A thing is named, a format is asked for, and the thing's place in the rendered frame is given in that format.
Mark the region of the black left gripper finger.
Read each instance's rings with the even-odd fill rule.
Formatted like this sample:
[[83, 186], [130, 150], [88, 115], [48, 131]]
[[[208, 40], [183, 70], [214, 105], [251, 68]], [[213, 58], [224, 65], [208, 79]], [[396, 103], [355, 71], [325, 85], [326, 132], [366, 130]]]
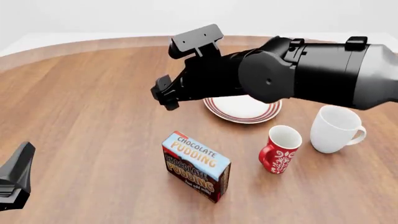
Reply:
[[35, 154], [35, 147], [25, 141], [13, 155], [0, 167], [0, 186], [30, 188], [30, 170]]

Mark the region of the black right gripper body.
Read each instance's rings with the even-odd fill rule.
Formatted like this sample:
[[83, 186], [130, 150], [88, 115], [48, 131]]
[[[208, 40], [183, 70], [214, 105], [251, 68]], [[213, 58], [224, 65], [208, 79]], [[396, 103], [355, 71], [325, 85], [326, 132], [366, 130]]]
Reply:
[[162, 76], [155, 81], [150, 90], [154, 99], [168, 111], [176, 110], [179, 102], [187, 99], [181, 75], [174, 80], [171, 80], [169, 75]]

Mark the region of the red mug with white pattern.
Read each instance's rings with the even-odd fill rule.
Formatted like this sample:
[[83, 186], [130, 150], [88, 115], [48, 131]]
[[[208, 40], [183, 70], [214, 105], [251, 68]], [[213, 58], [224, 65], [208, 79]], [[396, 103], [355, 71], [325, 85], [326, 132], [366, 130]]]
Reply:
[[301, 145], [302, 137], [294, 128], [273, 126], [269, 130], [266, 146], [259, 153], [259, 162], [270, 173], [281, 174]]

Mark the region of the chocolate pudding box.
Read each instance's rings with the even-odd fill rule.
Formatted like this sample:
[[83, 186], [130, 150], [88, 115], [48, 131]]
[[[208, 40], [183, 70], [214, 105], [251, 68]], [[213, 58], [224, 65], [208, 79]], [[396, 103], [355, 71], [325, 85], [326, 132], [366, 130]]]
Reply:
[[231, 161], [202, 143], [174, 131], [162, 143], [167, 170], [217, 203], [228, 189]]

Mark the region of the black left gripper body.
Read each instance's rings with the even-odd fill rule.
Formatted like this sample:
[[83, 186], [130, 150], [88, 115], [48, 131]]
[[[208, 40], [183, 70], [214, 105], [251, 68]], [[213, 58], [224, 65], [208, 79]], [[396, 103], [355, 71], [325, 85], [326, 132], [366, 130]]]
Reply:
[[0, 179], [0, 210], [23, 209], [30, 197], [30, 181], [21, 184]]

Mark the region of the white plate with red rings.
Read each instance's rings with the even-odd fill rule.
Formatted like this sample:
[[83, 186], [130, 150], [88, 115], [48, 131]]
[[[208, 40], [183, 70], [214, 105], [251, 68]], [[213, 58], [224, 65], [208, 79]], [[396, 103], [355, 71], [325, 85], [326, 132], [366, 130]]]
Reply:
[[214, 115], [233, 123], [257, 124], [276, 117], [282, 109], [282, 100], [270, 104], [249, 95], [205, 98], [205, 106]]

